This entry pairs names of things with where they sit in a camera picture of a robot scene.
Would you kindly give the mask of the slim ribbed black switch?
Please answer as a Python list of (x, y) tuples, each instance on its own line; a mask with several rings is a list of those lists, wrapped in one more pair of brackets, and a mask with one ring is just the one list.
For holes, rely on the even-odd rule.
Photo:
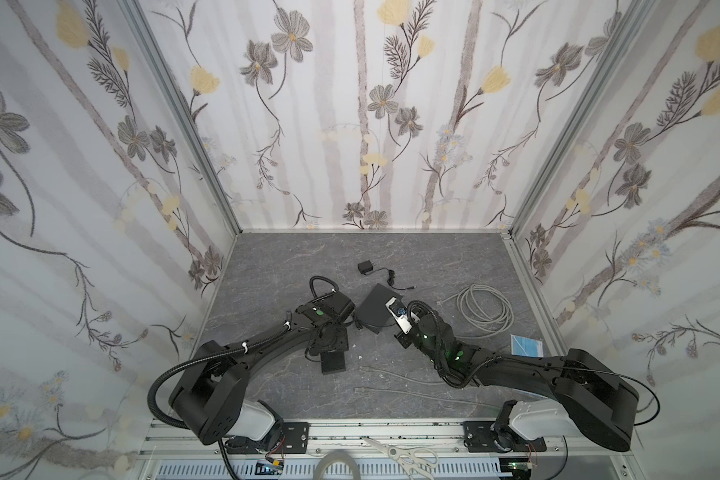
[(321, 373), (323, 375), (336, 374), (346, 371), (344, 352), (325, 352), (320, 355)]

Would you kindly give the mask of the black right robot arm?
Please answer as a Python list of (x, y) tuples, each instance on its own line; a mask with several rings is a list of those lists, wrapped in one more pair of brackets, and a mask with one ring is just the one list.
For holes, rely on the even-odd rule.
[(564, 356), (528, 357), (468, 344), (422, 301), (390, 299), (385, 307), (400, 329), (398, 342), (428, 357), (448, 386), (501, 386), (540, 395), (560, 404), (593, 443), (616, 452), (630, 449), (634, 428), (640, 425), (634, 378), (610, 370), (581, 349)]

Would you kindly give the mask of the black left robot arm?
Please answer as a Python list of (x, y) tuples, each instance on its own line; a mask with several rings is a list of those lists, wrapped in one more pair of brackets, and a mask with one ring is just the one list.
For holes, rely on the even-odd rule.
[(191, 359), (159, 375), (147, 393), (153, 417), (191, 431), (206, 446), (240, 438), (256, 450), (274, 449), (284, 436), (284, 421), (265, 402), (246, 398), (250, 380), (298, 350), (342, 353), (355, 309), (334, 281), (313, 276), (309, 285), (312, 299), (288, 311), (281, 324), (224, 346), (208, 341)]

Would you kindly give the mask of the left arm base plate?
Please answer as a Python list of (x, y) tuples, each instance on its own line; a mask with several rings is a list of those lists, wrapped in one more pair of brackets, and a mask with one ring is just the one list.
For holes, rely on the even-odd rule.
[(309, 422), (277, 421), (260, 440), (233, 436), (224, 440), (228, 454), (305, 454), (309, 441)]

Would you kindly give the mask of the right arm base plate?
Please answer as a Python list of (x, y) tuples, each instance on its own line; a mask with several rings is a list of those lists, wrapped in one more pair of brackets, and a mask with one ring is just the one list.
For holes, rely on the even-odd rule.
[(465, 421), (463, 444), (469, 453), (540, 453), (547, 451), (543, 438), (525, 440), (508, 427), (495, 428), (494, 421)]

